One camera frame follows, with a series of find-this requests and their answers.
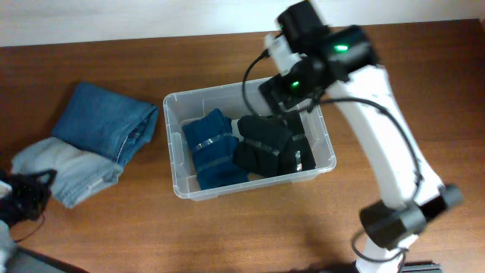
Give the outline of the black garment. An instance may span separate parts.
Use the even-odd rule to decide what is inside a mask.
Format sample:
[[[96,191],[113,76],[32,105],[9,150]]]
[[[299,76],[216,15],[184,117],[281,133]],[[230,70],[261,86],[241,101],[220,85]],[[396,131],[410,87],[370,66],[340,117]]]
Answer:
[[[237,121],[242,141],[236,146],[233,162],[243,170],[275,177],[316,167],[300,113],[282,116],[246,115]]]

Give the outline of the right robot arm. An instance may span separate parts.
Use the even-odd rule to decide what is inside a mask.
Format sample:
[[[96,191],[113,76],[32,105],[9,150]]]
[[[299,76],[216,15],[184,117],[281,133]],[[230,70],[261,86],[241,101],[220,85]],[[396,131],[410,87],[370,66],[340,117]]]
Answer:
[[[359,237],[364,249],[334,272],[403,272],[410,246],[437,217],[462,203],[424,158],[390,87],[386,68],[364,30],[333,32],[311,2],[277,17],[280,32],[266,36],[264,54],[278,74],[260,86],[276,115],[334,104],[348,121],[377,179],[381,198],[364,207]]]

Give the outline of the dark teal garment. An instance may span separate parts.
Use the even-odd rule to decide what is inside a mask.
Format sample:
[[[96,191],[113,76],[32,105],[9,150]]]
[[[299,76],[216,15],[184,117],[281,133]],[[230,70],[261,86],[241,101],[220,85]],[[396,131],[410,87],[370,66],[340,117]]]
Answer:
[[[218,108],[183,126],[201,190],[247,182],[248,172],[233,162],[239,139],[232,120]]]

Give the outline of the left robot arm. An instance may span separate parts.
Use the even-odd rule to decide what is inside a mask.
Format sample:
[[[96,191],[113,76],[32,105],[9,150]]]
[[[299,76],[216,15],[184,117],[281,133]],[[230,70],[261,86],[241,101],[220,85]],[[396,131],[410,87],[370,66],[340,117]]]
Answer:
[[[57,171],[47,169],[29,174],[8,174],[1,170],[1,272],[7,271],[6,263],[24,238],[13,240],[10,228],[17,223],[42,217],[51,196],[51,186]]]

